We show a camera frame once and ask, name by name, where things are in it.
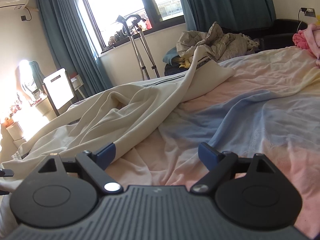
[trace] pink towel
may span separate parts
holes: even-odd
[[[316,64],[318,67],[320,67],[320,34],[319,31],[320,26],[317,26],[315,24],[309,24],[308,28],[304,30],[304,36],[306,38],[306,41],[313,53],[313,55],[316,56],[317,61]]]
[[[298,48],[300,48],[300,49],[307,49],[307,50],[309,50],[311,53],[312,53],[312,51],[311,51],[311,49],[310,49],[310,47],[309,47],[309,45],[308,45],[308,43],[307,43],[307,40],[306,40],[306,38],[305,38],[305,36],[304,36],[304,32],[302,31],[302,30],[299,30],[298,31],[298,33],[295,33],[294,35],[293,35],[293,42],[294,42],[294,44],[298,47]]]

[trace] teal curtain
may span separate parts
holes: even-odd
[[[181,0],[187,28],[207,32],[213,22],[234,31],[270,27],[272,0]]]
[[[57,69],[80,74],[85,96],[111,88],[74,0],[36,1]]]
[[[29,66],[31,68],[33,80],[35,81],[37,88],[43,90],[42,84],[45,77],[40,70],[38,62],[30,61]]]

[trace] bedsheet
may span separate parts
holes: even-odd
[[[180,103],[145,140],[106,172],[122,185],[186,185],[208,171],[199,143],[242,157],[264,153],[298,189],[295,226],[320,232],[320,70],[296,47],[238,57],[220,65],[236,75],[213,91]]]

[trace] metal screw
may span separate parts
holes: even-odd
[[[209,187],[205,184],[198,184],[198,185],[194,185],[192,187],[192,190],[194,192],[198,192],[198,193],[204,193],[204,192],[207,192],[209,189]]]
[[[117,191],[121,189],[121,185],[116,182],[109,182],[106,185],[104,185],[104,189],[107,191]]]

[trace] gray ribbed plate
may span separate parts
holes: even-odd
[[[20,225],[14,240],[306,240],[294,227],[251,231],[222,217],[210,198],[184,186],[129,186],[104,197],[98,208],[73,226],[44,230]]]

